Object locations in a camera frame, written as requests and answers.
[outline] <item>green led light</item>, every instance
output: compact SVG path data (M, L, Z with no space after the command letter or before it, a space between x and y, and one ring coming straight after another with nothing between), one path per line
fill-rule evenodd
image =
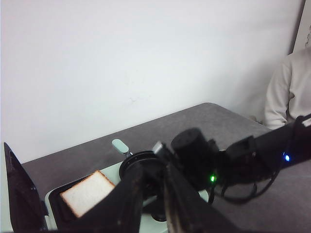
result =
M211 176L210 177L210 181L212 181L212 182L216 181L216 177L215 176Z

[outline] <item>gray table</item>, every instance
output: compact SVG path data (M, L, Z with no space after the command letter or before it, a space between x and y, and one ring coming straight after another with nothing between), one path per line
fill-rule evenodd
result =
M50 190L124 159L111 145L120 138L132 152L150 150L158 141L170 144L181 131L198 127L219 148L247 136L269 131L219 105L203 103L132 128L24 163L43 199ZM240 228L252 230L309 232L311 221L311 166L306 162L282 171L261 197L243 206L215 198L213 205Z

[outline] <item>blue led light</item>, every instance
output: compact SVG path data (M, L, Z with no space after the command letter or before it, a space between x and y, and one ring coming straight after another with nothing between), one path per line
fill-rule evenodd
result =
M289 162L290 159L291 159L291 158L290 158L288 155L285 155L285 160L286 160L287 162Z

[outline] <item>white wall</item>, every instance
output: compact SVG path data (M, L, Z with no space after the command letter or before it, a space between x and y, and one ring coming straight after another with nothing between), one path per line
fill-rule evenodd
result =
M1 139L26 162L214 102L262 118L300 0L2 0Z
M306 0L295 41L294 51L311 46L311 0Z

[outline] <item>black cable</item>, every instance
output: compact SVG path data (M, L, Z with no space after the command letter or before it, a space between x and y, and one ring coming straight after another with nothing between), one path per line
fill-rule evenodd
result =
M210 194L208 196L208 203L212 204L214 202L215 192L214 192L215 186L212 187Z
M249 202L251 199L259 197L260 195L262 195L263 193L265 193L269 189L269 187L272 185L272 183L274 182L274 180L278 176L279 172L281 171L281 169L283 167L283 163L284 163L284 161L282 160L278 170L271 176L270 181L266 184L266 186L262 190L260 190L258 193L257 193L257 184L254 183L252 192L247 197L243 197L243 198L225 197L225 192L228 188L228 185L225 184L224 187L222 188L221 194L214 192L214 195L221 197L224 200L226 200L230 203L233 203L233 204L245 204L245 203Z

